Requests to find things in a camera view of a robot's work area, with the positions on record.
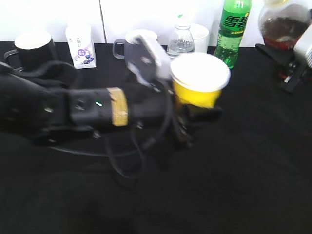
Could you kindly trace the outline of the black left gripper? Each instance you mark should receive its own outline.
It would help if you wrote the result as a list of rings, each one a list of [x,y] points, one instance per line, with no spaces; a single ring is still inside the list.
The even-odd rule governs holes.
[[[125,86],[128,104],[128,125],[136,127],[142,123],[146,128],[157,128],[142,144],[142,149],[154,146],[164,135],[168,135],[178,149],[189,148],[194,138],[182,129],[169,93],[170,86],[156,81],[152,87],[138,83]],[[183,113],[188,120],[209,120],[220,117],[223,110],[219,107],[207,108],[191,104],[183,105]]]

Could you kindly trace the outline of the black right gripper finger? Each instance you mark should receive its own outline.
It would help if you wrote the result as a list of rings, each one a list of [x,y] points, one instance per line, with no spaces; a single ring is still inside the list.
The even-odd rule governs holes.
[[[285,92],[292,93],[302,81],[305,64],[295,58],[293,50],[279,50],[260,43],[257,43],[255,48],[274,61],[277,67],[277,76],[282,79],[279,87]]]

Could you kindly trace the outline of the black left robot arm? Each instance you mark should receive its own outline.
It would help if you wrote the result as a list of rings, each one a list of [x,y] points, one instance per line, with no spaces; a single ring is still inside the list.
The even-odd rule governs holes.
[[[174,110],[167,83],[146,87],[130,83],[124,87],[71,89],[46,76],[60,61],[50,61],[32,72],[0,65],[0,129],[21,135],[41,146],[103,134],[119,128],[117,117],[124,116],[121,128],[158,126],[158,131],[141,144],[141,150],[152,147],[166,132],[182,144],[192,137],[187,127],[194,122],[218,118],[220,108],[182,105]]]

